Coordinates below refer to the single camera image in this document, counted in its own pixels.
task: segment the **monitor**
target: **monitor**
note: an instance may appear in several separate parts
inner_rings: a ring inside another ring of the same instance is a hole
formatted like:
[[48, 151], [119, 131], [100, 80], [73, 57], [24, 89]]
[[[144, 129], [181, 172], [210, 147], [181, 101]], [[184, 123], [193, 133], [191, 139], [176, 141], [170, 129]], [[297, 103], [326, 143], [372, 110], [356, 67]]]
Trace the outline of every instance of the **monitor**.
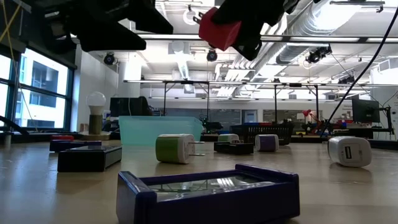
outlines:
[[142, 116], [142, 99], [140, 98], [111, 98], [111, 117]]
[[379, 103], [372, 100], [353, 100], [354, 122], [380, 123]]

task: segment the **lamp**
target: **lamp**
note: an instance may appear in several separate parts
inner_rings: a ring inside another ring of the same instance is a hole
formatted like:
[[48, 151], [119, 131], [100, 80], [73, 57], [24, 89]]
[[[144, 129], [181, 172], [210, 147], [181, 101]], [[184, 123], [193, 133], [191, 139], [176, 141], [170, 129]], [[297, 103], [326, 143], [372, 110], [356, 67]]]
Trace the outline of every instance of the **lamp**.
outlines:
[[92, 92], [86, 98], [86, 104], [90, 108], [88, 134], [101, 134], [102, 112], [106, 103], [105, 96], [98, 92]]

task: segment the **window frame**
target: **window frame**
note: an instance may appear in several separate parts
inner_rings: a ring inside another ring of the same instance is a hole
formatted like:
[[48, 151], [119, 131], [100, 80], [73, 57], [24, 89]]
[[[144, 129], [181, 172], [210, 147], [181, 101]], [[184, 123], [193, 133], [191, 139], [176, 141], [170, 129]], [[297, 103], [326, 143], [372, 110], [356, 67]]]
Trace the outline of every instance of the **window frame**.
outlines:
[[[71, 113], [72, 113], [72, 94], [73, 94], [73, 77], [75, 75], [75, 68], [68, 66], [59, 60], [54, 60], [51, 56], [43, 54], [43, 52], [36, 50], [32, 47], [29, 47], [30, 50], [33, 50], [34, 52], [41, 54], [44, 57], [47, 57], [50, 60], [53, 60], [63, 66], [66, 66], [68, 68], [67, 72], [67, 90], [66, 94], [62, 95], [59, 93], [55, 93], [52, 91], [44, 90], [42, 88], [26, 85], [23, 83], [20, 83], [20, 86], [23, 90], [30, 90], [34, 91], [36, 93], [41, 93], [44, 95], [48, 96], [54, 96], [57, 98], [63, 98], [65, 99], [65, 111], [64, 111], [64, 117], [63, 117], [63, 128], [40, 128], [37, 127], [39, 131], [69, 131], [70, 130], [70, 121], [71, 121]], [[15, 122], [16, 120], [16, 107], [17, 107], [17, 94], [18, 94], [18, 89], [19, 87], [16, 87], [17, 85], [17, 80], [16, 77], [19, 73], [20, 70], [20, 65], [21, 65], [21, 59], [22, 59], [22, 54], [20, 52], [13, 52], [15, 60], [16, 60], [16, 67], [17, 71], [15, 71], [14, 67], [12, 66], [12, 61], [10, 62], [10, 76], [9, 79], [3, 79], [0, 78], [0, 83], [5, 84], [8, 86], [8, 92], [7, 92], [7, 101], [6, 101], [6, 114], [5, 117], [7, 119], [10, 119], [11, 121]], [[0, 55], [3, 55], [7, 58], [11, 58], [11, 53], [9, 51], [9, 48], [0, 45]], [[27, 103], [29, 103], [29, 97], [25, 96], [25, 100]], [[35, 131], [35, 127], [21, 127], [25, 129], [26, 131]], [[0, 126], [0, 131], [12, 131], [9, 127], [7, 126]]]

